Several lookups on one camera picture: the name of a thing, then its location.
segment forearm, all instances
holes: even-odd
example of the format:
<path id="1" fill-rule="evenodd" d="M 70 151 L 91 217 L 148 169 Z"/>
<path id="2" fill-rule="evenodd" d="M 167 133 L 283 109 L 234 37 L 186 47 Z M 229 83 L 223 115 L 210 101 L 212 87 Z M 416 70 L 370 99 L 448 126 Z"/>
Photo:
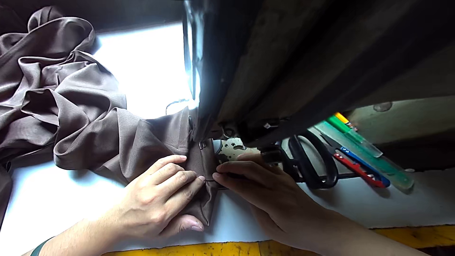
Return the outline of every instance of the forearm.
<path id="1" fill-rule="evenodd" d="M 58 236 L 47 241 L 40 256 L 99 256 L 107 252 L 120 237 L 105 217 L 83 219 Z"/>
<path id="2" fill-rule="evenodd" d="M 318 253 L 324 256 L 424 256 L 411 247 L 368 230 L 353 221 L 338 226 Z"/>

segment scissors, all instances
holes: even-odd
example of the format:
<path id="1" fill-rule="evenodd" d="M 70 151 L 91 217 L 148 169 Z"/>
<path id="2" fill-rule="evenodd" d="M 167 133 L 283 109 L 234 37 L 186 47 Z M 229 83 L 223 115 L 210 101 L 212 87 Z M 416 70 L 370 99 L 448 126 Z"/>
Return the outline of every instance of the scissors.
<path id="1" fill-rule="evenodd" d="M 321 155 L 326 169 L 326 176 L 319 176 L 314 169 L 313 164 L 305 153 L 299 136 L 305 137 Z M 326 149 L 324 143 L 312 132 L 306 130 L 303 133 L 296 134 L 289 138 L 289 151 L 292 154 L 290 159 L 281 148 L 279 143 L 281 156 L 283 159 L 283 171 L 291 175 L 296 182 L 305 182 L 311 189 L 328 189 L 336 185 L 338 181 L 338 169 L 335 164 L 332 154 Z"/>
<path id="2" fill-rule="evenodd" d="M 348 169 L 358 174 L 361 178 L 365 180 L 366 183 L 377 188 L 387 188 L 388 186 L 390 186 L 390 181 L 386 177 L 381 175 L 377 169 L 363 161 L 351 150 L 342 146 L 340 143 L 336 142 L 335 140 L 333 140 L 332 138 L 330 138 L 329 136 L 322 132 L 321 136 L 328 143 L 328 145 L 325 145 L 325 147 L 333 155 L 333 157 L 335 157 L 335 159 L 337 159 L 339 162 L 345 165 Z M 337 149 L 342 151 L 346 156 L 348 156 L 355 162 L 351 162 L 347 160 L 344 156 L 340 155 L 336 151 Z"/>

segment yellow marker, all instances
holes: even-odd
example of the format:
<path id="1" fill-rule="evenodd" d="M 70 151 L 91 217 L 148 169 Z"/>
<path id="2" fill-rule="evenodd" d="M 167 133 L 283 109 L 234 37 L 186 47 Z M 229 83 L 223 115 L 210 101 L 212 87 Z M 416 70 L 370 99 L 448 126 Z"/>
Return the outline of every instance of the yellow marker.
<path id="1" fill-rule="evenodd" d="M 336 116 L 336 118 L 338 118 L 341 122 L 346 124 L 349 128 L 353 129 L 354 131 L 358 130 L 357 127 L 355 127 L 353 124 L 351 124 L 351 122 L 349 122 L 349 120 L 347 118 L 345 118 L 340 112 L 336 112 L 334 114 L 334 116 Z"/>

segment hand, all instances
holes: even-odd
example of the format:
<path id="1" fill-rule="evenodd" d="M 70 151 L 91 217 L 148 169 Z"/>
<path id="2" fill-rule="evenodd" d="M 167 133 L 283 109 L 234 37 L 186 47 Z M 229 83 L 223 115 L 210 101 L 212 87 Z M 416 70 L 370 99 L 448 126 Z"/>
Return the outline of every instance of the hand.
<path id="1" fill-rule="evenodd" d="M 186 229 L 204 230 L 196 217 L 177 216 L 205 183 L 203 176 L 198 177 L 196 172 L 185 171 L 175 164 L 186 159 L 180 155 L 164 157 L 126 186 L 120 203 L 105 216 L 123 238 L 153 238 Z"/>
<path id="2" fill-rule="evenodd" d="M 259 154 L 244 154 L 239 161 L 217 167 L 213 178 L 251 203 L 252 212 L 266 235 L 292 247 L 323 251 L 332 234 L 343 227 L 359 226 L 337 212 L 314 202 L 279 167 L 271 167 Z M 234 173 L 247 179 L 226 175 Z"/>

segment left hand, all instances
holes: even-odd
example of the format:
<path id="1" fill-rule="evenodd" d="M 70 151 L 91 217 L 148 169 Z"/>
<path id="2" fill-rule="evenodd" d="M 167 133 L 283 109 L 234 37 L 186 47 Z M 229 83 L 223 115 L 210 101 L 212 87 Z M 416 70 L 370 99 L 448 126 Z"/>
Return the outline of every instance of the left hand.
<path id="1" fill-rule="evenodd" d="M 115 226 L 121 238 L 153 238 L 187 229 L 204 230 L 196 217 L 177 216 L 205 184 L 203 176 L 175 164 L 186 159 L 180 155 L 159 159 L 126 186 L 120 203 L 105 214 L 105 220 Z"/>

